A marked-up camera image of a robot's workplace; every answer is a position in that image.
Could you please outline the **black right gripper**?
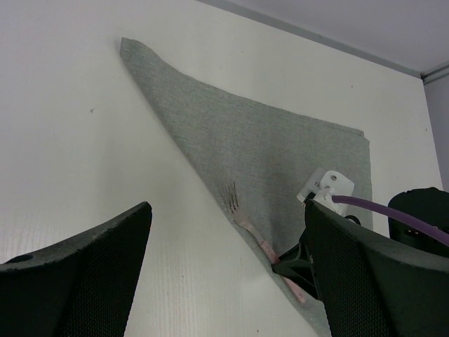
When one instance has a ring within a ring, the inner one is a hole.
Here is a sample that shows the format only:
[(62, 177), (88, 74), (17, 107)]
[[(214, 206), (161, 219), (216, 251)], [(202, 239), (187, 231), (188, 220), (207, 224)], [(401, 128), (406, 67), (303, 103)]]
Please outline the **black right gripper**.
[(301, 234), (299, 242), (279, 257), (272, 265), (272, 271), (294, 282), (313, 298), (319, 298), (315, 285), (313, 263), (309, 259), (307, 230)]

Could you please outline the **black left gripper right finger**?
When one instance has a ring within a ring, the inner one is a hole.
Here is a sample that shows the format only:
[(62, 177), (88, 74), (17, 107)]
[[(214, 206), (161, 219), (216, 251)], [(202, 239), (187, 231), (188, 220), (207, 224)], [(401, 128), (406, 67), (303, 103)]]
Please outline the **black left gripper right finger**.
[(309, 201), (306, 234), (332, 336), (447, 336), (448, 259)]

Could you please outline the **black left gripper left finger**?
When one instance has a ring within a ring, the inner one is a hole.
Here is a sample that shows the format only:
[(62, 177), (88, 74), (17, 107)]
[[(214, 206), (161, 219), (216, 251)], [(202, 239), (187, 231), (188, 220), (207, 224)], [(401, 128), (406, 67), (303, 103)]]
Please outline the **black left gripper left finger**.
[(151, 224), (142, 202), (1, 264), (1, 335), (123, 336)]

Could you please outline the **pink handled fork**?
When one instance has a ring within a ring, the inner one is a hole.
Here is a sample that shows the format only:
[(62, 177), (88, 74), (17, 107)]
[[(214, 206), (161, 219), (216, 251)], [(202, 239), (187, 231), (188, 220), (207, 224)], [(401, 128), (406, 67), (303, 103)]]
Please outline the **pink handled fork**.
[(235, 182), (225, 183), (222, 186), (222, 199), (225, 208), (232, 220), (255, 240), (259, 250), (269, 263), (270, 271), (281, 278), (283, 283), (288, 287), (290, 293), (300, 302), (306, 303), (306, 291), (303, 286), (308, 287), (310, 283), (293, 269), (290, 261), (281, 260), (274, 251), (270, 243), (260, 234), (256, 227), (252, 224), (249, 216), (240, 205)]

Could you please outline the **grey cloth napkin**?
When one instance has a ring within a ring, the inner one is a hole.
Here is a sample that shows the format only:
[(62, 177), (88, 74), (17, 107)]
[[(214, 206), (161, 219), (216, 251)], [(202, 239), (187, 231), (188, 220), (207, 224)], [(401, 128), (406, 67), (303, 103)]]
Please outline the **grey cloth napkin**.
[(277, 254), (305, 228), (297, 199), (316, 169), (338, 171), (371, 199), (369, 142), (363, 131), (303, 116), (200, 82), (150, 47), (122, 39), (120, 56), (167, 133), (220, 207), (225, 188)]

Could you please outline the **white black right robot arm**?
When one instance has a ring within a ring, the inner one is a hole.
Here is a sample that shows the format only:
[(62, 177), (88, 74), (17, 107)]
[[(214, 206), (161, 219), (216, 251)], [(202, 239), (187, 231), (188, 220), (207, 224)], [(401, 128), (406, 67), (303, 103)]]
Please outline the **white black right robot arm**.
[[(435, 235), (421, 231), (414, 220), (403, 221), (404, 213), (408, 217), (420, 220), (435, 228), (435, 231), (448, 234), (448, 193), (435, 187), (402, 192), (393, 197), (387, 206), (365, 199), (336, 195), (333, 201), (382, 214), (388, 217), (389, 236), (396, 242), (415, 249), (448, 257), (448, 245)], [(272, 263), (272, 271), (304, 289), (316, 300), (321, 300), (315, 281), (312, 258), (308, 256), (307, 233), (303, 232), (299, 243), (281, 255)]]

